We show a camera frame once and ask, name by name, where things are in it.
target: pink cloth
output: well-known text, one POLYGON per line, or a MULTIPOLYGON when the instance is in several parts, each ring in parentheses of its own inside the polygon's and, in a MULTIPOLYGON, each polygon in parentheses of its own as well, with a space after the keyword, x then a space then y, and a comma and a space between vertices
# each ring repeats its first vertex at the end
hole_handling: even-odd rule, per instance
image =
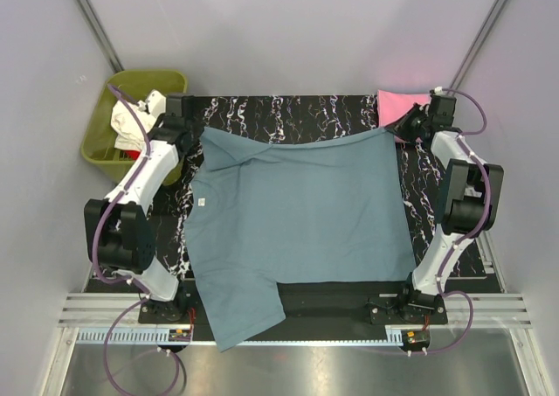
POLYGON ((399 94, 378 91, 378 123, 384 127, 389 123, 395 122, 408 113, 414 103, 424 105, 429 103, 429 94, 399 94))

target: robotic arm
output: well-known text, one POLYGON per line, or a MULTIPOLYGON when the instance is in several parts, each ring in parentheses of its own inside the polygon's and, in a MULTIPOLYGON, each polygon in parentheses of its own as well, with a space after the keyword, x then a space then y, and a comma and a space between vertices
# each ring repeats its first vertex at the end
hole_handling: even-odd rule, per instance
POLYGON ((141 283, 149 290, 151 300, 160 303, 166 318, 176 320, 186 311, 186 298, 177 278, 156 258, 155 236, 146 216, 163 179, 197 141, 191 99, 185 94, 168 95, 165 113, 148 134, 151 153, 147 162, 144 148, 122 181, 104 199, 90 199, 84 209, 87 251, 93 261, 95 229, 109 204, 118 199, 101 231, 98 262, 141 283))
POLYGON ((475 154, 459 130, 452 127, 455 103, 454 97, 431 92, 429 105, 414 105, 402 119, 386 127, 407 142, 421 139, 445 166, 433 240, 397 297, 398 314, 406 321, 436 313, 442 305, 440 290, 445 290, 460 255, 481 231, 493 226, 497 213, 503 169, 475 157, 491 186, 489 213, 484 214, 486 185, 480 166, 473 161, 475 154), (471 234, 484 216, 481 229, 471 234))

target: yellow bin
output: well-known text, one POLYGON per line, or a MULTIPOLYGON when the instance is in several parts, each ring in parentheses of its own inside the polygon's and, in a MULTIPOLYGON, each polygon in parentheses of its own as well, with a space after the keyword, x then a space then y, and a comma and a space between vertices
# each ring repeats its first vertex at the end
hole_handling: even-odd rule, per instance
MULTIPOLYGON (((173 70, 127 70, 115 74, 107 84, 113 84, 137 101, 143 101, 153 89, 165 95, 186 93, 188 81, 183 74, 173 70)), ((80 150, 89 163, 97 166, 118 184, 132 167, 134 160, 114 147, 116 132, 111 128, 111 114, 116 98, 109 92, 107 84, 97 100, 80 150)), ((182 167, 183 160, 167 175, 163 184, 176 182, 181 176, 182 167)))

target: gray fabric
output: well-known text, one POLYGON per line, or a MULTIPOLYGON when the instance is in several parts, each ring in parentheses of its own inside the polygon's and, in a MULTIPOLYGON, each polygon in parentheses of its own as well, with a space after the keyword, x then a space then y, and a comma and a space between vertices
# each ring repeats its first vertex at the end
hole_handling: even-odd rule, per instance
POLYGON ((186 246, 217 347, 285 319, 277 282, 397 281, 415 261, 384 129, 309 144, 207 128, 186 246))

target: purple cable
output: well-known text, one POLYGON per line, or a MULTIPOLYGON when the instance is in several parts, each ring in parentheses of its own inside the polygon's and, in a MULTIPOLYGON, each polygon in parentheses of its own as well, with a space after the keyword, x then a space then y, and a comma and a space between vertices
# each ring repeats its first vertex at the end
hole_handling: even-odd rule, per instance
MULTIPOLYGON (((111 376, 114 377, 118 376, 119 374, 121 374, 122 372, 124 372, 130 365, 133 365, 136 361, 138 361, 139 359, 145 358, 148 355, 152 355, 155 353, 159 353, 160 351, 157 350, 156 348, 154 348, 153 350, 149 350, 149 351, 144 351, 141 354, 136 355, 134 358, 132 358, 130 361, 128 361, 127 364, 123 365, 121 368, 119 368, 116 372, 111 372, 111 376)), ((184 389, 186 388, 186 383, 187 383, 187 375, 186 375, 186 368, 184 367, 184 363, 183 361, 180 359, 179 357, 179 363, 181 366, 181 370, 183 371, 183 388, 181 390, 179 390, 176 394, 183 394, 184 389)), ((93 379, 92 380, 97 383, 97 384, 102 384, 105 383, 106 381, 108 381, 108 377, 105 374, 105 377, 102 379, 93 379)))
POLYGON ((136 112, 130 107, 130 104, 127 101, 125 101, 124 99, 122 99, 123 92, 121 92, 121 90, 119 90, 117 87, 113 86, 112 84, 107 84, 107 88, 109 89, 109 91, 112 94, 114 94, 114 96, 119 101, 121 101, 121 103, 124 105, 124 107, 127 109, 127 111, 130 112, 130 114, 134 118, 135 122, 138 124, 138 128, 141 131, 141 136, 143 137, 143 141, 146 143, 146 155, 149 156, 151 154, 151 144, 149 143, 148 133, 144 129, 143 125, 141 124, 140 118, 138 118, 138 115, 136 114, 136 112))
MULTIPOLYGON (((468 155, 470 154, 470 149, 467 147, 466 143, 462 140, 460 135, 456 138, 456 142, 458 143, 462 151, 464 151, 468 155)), ((480 221, 478 221, 478 224, 473 228, 473 230, 468 234, 463 235, 458 240, 456 240, 453 243, 455 245, 459 245, 464 240, 471 239, 472 236, 480 232, 480 230, 483 228, 483 225, 485 225, 485 223, 487 222, 487 217, 489 215, 489 210, 491 208, 491 185, 489 184, 489 176, 487 175, 485 167, 483 167, 483 164, 476 156, 470 156, 470 158, 474 163, 476 163, 476 165, 480 169, 481 176, 483 177, 483 183, 486 186, 485 201, 483 204, 483 213, 481 214, 480 221)), ((440 268, 438 269, 437 277, 442 276, 443 270, 445 269, 445 266, 448 263, 448 261, 451 259, 453 252, 454 252, 454 248, 449 247, 448 252, 446 252, 445 258, 443 259, 440 268)), ((441 288, 440 282, 438 283, 438 292, 441 295, 443 294, 443 289, 441 288)))
POLYGON ((132 103, 133 105, 138 106, 138 101, 132 97, 130 94, 123 92, 122 90, 120 90, 117 86, 115 86, 114 84, 108 84, 107 85, 109 91, 116 96, 115 92, 118 93, 120 96, 124 96, 126 98, 126 100, 128 101, 128 103, 132 103))
MULTIPOLYGON (((144 291, 144 292, 146 291, 145 288, 139 282, 137 282, 136 285, 142 291, 144 291)), ((147 297, 144 297, 141 300, 139 300, 138 302, 135 302, 134 304, 132 304, 127 309, 125 309, 122 313, 120 313, 119 316, 114 320, 111 327, 109 328, 107 336, 105 337, 105 341, 103 342, 103 366, 105 368, 105 373, 107 375, 108 381, 111 383, 111 385, 114 387, 114 389, 116 389, 120 394, 122 394, 124 396, 134 396, 134 395, 132 393, 127 392, 126 390, 124 390, 122 387, 119 386, 119 384, 114 379, 113 374, 111 373, 111 371, 108 367, 108 357, 107 357, 108 340, 111 337, 111 335, 113 334, 113 330, 116 327, 116 325, 118 324, 118 322, 120 320, 122 320, 122 318, 125 315, 127 315, 130 311, 132 311, 136 307, 140 306, 141 304, 147 302, 148 300, 149 299, 147 297)), ((168 394, 171 393, 171 391, 173 390, 173 388, 176 385, 176 382, 178 381, 178 376, 179 376, 179 371, 180 371, 180 362, 181 362, 180 358, 174 352, 168 352, 168 354, 170 354, 173 357, 173 359, 175 360, 175 366, 176 366, 175 377, 173 378, 173 381, 171 382, 169 387, 167 387, 167 389, 165 389, 164 392, 159 393, 160 396, 167 396, 168 394)))
POLYGON ((481 134, 483 131, 486 130, 486 128, 487 128, 487 116, 486 116, 486 113, 483 111, 483 108, 481 107, 481 105, 478 103, 478 101, 476 101, 470 94, 465 93, 461 90, 456 90, 455 88, 443 88, 443 92, 460 94, 461 96, 466 97, 480 111, 481 118, 483 119, 483 126, 481 127, 481 129, 479 129, 477 131, 463 132, 462 135, 477 135, 477 134, 481 134))

